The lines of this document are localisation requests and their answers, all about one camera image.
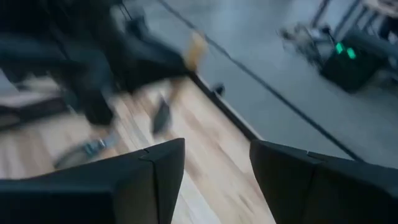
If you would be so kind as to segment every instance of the wooden floor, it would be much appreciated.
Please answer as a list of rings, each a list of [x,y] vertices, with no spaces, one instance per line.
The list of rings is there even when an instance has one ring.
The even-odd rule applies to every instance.
[[[158,139],[151,136],[150,116],[166,89],[162,84],[142,90],[134,99],[115,100],[123,141],[101,157],[185,138],[185,172],[174,224],[275,223],[252,172],[248,140],[194,83],[173,107],[170,131]],[[52,161],[90,133],[85,119],[72,114],[3,132],[0,177],[15,179],[52,172]]]

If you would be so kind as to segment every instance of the drumstick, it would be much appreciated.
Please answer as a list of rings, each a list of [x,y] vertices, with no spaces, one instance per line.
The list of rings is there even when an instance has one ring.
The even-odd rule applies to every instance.
[[[206,41],[204,38],[198,34],[193,33],[192,36],[192,45],[189,48],[187,54],[184,56],[185,66],[190,70],[195,72],[198,68],[199,61],[206,50]],[[169,97],[167,98],[167,103],[171,106],[174,102],[176,102],[178,96],[183,91],[185,83],[189,78],[181,78],[178,80],[172,80],[172,91],[169,93]]]
[[[184,56],[184,63],[187,69],[195,72],[198,68],[199,61],[205,52],[206,42],[204,38],[194,33],[192,37],[192,45],[187,54]],[[159,110],[152,119],[152,134],[161,133],[168,125],[171,119],[170,107],[178,100],[189,78],[179,78],[171,80],[171,92],[160,102]]]

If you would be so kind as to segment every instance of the wooden stick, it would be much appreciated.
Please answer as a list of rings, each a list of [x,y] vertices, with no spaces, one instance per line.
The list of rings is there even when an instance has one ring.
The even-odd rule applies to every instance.
[[[204,38],[196,32],[193,33],[191,47],[189,48],[187,54],[184,56],[185,66],[191,71],[196,71],[199,61],[202,58],[205,50],[206,41],[204,40]],[[187,79],[188,78],[179,78],[171,81],[172,90],[166,98],[166,102],[167,104],[169,104],[169,106],[177,101],[178,96],[181,94],[184,87],[186,86]]]

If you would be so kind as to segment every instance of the dark object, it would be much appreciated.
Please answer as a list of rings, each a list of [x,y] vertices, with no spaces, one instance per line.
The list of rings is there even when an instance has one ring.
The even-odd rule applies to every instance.
[[[152,118],[152,134],[156,135],[167,129],[171,122],[170,106],[162,97],[159,103],[159,109]]]
[[[320,30],[321,30],[322,34],[332,36],[330,26],[325,25],[325,26],[321,27]]]
[[[360,90],[386,62],[391,45],[385,40],[352,30],[341,41],[343,52],[333,50],[320,73],[344,91],[354,93]],[[346,50],[352,49],[355,58]]]
[[[281,29],[279,31],[280,36],[285,39],[285,40],[294,40],[295,37],[292,35],[290,32],[288,32],[286,29]]]
[[[213,94],[216,94],[218,96],[224,96],[225,93],[225,86],[222,83],[216,84],[213,88],[212,91]]]
[[[250,160],[276,223],[398,221],[398,170],[265,141]]]
[[[184,139],[175,139],[31,179],[0,180],[0,222],[171,223],[184,155]]]
[[[112,109],[99,90],[89,91],[85,95],[80,95],[81,101],[90,102],[90,104],[81,105],[86,115],[86,119],[98,126],[109,126],[114,119]]]

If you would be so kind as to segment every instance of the black strip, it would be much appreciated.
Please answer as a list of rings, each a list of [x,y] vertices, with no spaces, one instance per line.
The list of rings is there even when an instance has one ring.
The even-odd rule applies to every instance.
[[[194,24],[192,24],[189,20],[184,18],[179,12],[177,12],[175,9],[173,9],[169,4],[167,4],[164,0],[159,0],[159,2],[168,10],[170,13],[172,13],[175,17],[180,19],[182,22],[185,23],[189,28],[198,30]],[[250,69],[248,69],[243,63],[233,59],[227,51],[222,48],[220,45],[218,45],[214,40],[211,40],[207,35],[205,35],[206,41],[211,44],[213,47],[215,47],[217,50],[219,50],[224,56],[226,56],[232,63],[234,63],[236,66],[238,66],[241,70],[243,70],[246,74],[248,74],[251,78],[253,78],[255,81],[257,81],[260,85],[262,85],[266,90],[270,91],[276,98],[278,98],[283,104],[288,106],[291,110],[293,110],[297,115],[299,115],[304,121],[306,121],[309,125],[311,125],[313,128],[315,128],[320,134],[322,134],[324,137],[326,137],[329,141],[331,141],[333,144],[335,144],[338,148],[343,150],[347,155],[352,157],[354,160],[359,161],[359,162],[365,162],[362,158],[360,158],[358,155],[356,155],[351,149],[348,149],[342,142],[337,140],[335,137],[333,137],[327,130],[325,130],[323,127],[321,127],[319,124],[317,124],[313,119],[308,117],[304,112],[300,111],[296,106],[294,106],[291,102],[289,102],[285,97],[283,97],[277,90],[275,90],[273,87],[271,87],[268,83],[266,83],[262,78],[260,78],[259,75],[256,75],[254,72],[252,72]],[[208,96],[208,93],[206,91],[209,91],[207,87],[205,87],[207,90],[203,89],[203,87],[198,84],[198,81],[194,82],[201,88],[202,91],[205,92],[205,94]],[[249,139],[253,140],[255,138],[255,135],[251,133],[251,131],[240,121],[238,117],[236,117],[230,110],[225,107],[222,101],[218,98],[209,98],[212,100],[212,102],[220,108],[222,112],[226,114],[226,116],[243,132],[243,134]]]
[[[243,133],[250,141],[257,140],[257,136],[214,94],[197,75],[190,75],[191,80],[204,92],[204,94],[231,120],[231,122]]]

